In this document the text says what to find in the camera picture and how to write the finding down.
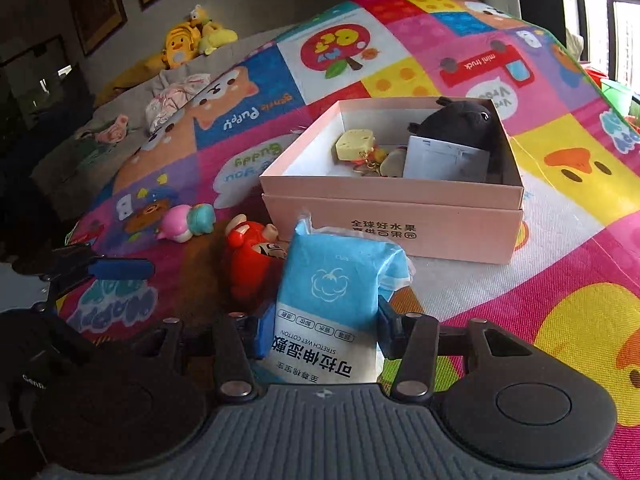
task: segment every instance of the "green bucket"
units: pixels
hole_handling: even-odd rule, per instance
[[[607,97],[609,102],[611,102],[613,107],[623,117],[628,116],[634,91],[611,79],[602,79],[600,83],[602,85],[602,93]]]

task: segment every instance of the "window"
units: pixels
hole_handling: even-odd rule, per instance
[[[592,65],[640,93],[640,0],[579,0]]]

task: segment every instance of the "gray ribbed surface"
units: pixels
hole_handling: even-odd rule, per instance
[[[91,476],[58,466],[42,480],[610,480],[595,465],[558,474],[505,472],[466,455],[431,413],[387,399],[375,384],[271,386],[223,408],[194,445],[143,472]]]

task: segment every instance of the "yellow square with orange dots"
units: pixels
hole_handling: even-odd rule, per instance
[[[407,0],[424,12],[464,12],[453,0]]]
[[[407,57],[362,79],[371,97],[426,97],[441,92],[415,58]]]
[[[570,114],[511,137],[511,147],[521,168],[604,225],[640,210],[640,178]]]

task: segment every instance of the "red truck print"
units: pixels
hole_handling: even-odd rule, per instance
[[[518,88],[533,83],[533,72],[513,45],[493,40],[490,46],[488,52],[464,61],[457,62],[452,57],[443,59],[440,62],[442,80],[451,87],[502,67]]]

